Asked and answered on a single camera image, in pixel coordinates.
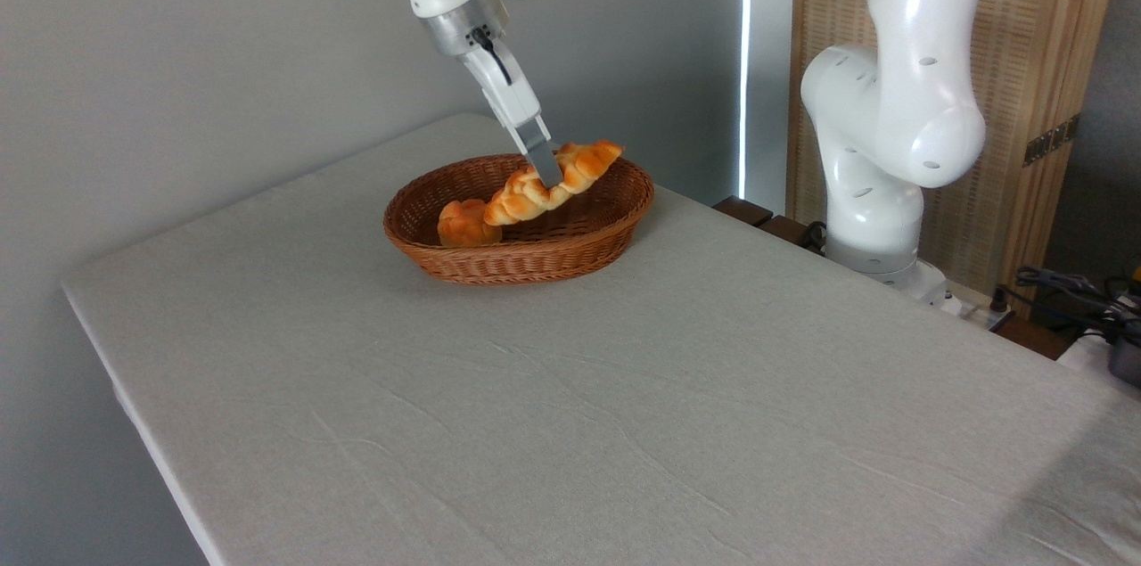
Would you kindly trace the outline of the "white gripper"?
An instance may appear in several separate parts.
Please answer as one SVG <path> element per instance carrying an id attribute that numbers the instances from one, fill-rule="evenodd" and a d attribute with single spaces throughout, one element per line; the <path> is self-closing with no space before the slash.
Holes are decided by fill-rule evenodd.
<path id="1" fill-rule="evenodd" d="M 489 31 L 469 31 L 469 52 L 461 62 L 480 83 L 482 92 L 503 127 L 513 131 L 519 151 L 537 170 L 547 189 L 563 183 L 563 169 L 555 157 L 553 143 L 541 118 L 537 96 L 524 75 L 513 51 Z"/>

